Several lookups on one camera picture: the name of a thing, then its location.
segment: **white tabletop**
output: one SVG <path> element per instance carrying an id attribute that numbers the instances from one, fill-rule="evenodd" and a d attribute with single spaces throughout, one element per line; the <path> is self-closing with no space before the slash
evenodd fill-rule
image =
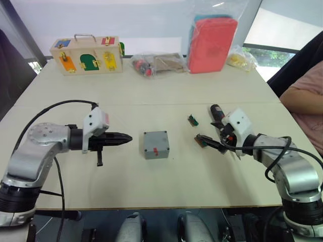
<path id="1" fill-rule="evenodd" d="M 52 109 L 36 123 L 82 125 L 89 105 L 65 104 Z M 256 134 L 274 137 L 290 135 L 302 149 L 317 154 L 296 122 L 279 103 L 219 103 L 225 112 L 242 108 L 253 122 Z M 281 203 L 275 184 L 264 177 L 265 167 L 231 152 L 201 148 L 193 139 L 205 134 L 218 140 L 209 123 L 210 104 L 185 105 L 101 105 L 110 115 L 111 132 L 122 132 L 133 141 L 104 147 L 103 167 L 96 167 L 96 153 L 70 151 L 59 154 L 67 209 L 169 208 L 270 206 Z M 0 123 L 2 137 L 0 170 L 4 171 L 16 138 L 37 112 L 38 107 L 13 107 Z M 187 116 L 193 114 L 199 125 L 192 127 Z M 168 159 L 145 160 L 143 132 L 167 130 L 170 142 Z M 322 178 L 315 161 L 308 159 Z M 51 169 L 43 187 L 60 192 L 57 170 Z M 60 198 L 40 195 L 39 209 L 59 209 Z"/>
<path id="2" fill-rule="evenodd" d="M 221 72 L 172 73 L 148 79 L 124 59 L 123 73 L 83 76 L 63 76 L 51 60 L 16 105 L 43 108 L 67 99 L 93 100 L 100 105 L 279 102 L 256 70 L 247 73 L 225 65 Z"/>

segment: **person's arm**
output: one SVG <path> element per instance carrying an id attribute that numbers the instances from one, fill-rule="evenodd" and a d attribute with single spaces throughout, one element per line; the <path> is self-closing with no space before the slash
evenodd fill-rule
<path id="1" fill-rule="evenodd" d="M 280 101 L 293 113 L 323 114 L 323 96 L 307 90 L 290 87 L 281 95 Z"/>

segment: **black chair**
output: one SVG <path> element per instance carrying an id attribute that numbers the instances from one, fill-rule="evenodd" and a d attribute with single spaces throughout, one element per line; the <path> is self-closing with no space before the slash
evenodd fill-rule
<path id="1" fill-rule="evenodd" d="M 37 76 L 0 30 L 0 120 Z"/>
<path id="2" fill-rule="evenodd" d="M 280 97 L 309 69 L 323 61 L 323 32 L 308 42 L 267 82 Z"/>

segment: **yellow panel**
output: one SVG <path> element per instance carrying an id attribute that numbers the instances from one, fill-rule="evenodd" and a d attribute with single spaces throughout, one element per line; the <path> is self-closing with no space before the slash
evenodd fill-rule
<path id="1" fill-rule="evenodd" d="M 72 59 L 69 56 L 65 56 L 65 60 L 63 59 L 63 57 L 60 56 L 60 60 L 67 72 L 73 73 L 76 71 L 76 68 L 72 62 Z"/>
<path id="2" fill-rule="evenodd" d="M 112 53 L 105 53 L 103 55 L 103 58 L 104 58 L 104 61 L 105 61 L 106 68 L 109 71 L 115 71 L 117 69 L 115 56 Z"/>

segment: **person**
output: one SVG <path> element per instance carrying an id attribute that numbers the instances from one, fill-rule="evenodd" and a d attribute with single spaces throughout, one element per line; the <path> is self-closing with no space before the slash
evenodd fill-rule
<path id="1" fill-rule="evenodd" d="M 323 157 L 323 61 L 292 84 L 280 101 Z"/>

